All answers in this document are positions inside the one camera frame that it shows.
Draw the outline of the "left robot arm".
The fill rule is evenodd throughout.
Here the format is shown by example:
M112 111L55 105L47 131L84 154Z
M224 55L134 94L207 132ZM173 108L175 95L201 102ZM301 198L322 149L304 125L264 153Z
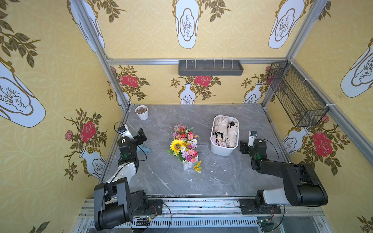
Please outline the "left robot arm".
M129 182L139 168L137 149L146 140L143 129L139 129L136 136L123 136L117 141L120 151L118 169L108 182L94 188L94 222L97 231L131 222L134 212L147 205L143 190L132 193L129 188Z

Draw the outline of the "cream umbrella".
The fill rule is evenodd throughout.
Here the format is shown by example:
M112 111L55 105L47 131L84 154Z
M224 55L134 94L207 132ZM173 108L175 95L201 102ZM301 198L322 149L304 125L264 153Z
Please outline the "cream umbrella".
M237 145L237 136L239 134L239 124L236 122L236 118L228 124L226 145L228 148L234 148Z

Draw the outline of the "light pink umbrella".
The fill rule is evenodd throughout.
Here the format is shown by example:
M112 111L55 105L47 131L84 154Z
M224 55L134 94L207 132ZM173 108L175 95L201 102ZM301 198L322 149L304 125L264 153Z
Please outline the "light pink umbrella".
M220 146L220 147L225 147L227 148L228 145L225 141L223 141L223 134L219 132L215 132L211 136L212 143L214 145Z

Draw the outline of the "tan umbrella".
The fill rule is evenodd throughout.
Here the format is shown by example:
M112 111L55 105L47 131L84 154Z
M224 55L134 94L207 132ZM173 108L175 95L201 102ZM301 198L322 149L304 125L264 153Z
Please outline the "tan umbrella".
M229 126L229 117L221 116L215 119L213 133L218 133L222 136L227 136L227 128Z

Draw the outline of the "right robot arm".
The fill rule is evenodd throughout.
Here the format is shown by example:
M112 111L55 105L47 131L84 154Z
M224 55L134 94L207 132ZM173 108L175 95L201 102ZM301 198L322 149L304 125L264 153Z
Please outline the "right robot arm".
M283 187L259 190L255 200L240 199L242 213L254 209L257 213L281 213L279 207L327 205L328 195L314 168L310 164L285 163L267 158L267 141L255 139L252 143L240 141L240 152L249 155L251 166L259 174L281 178Z

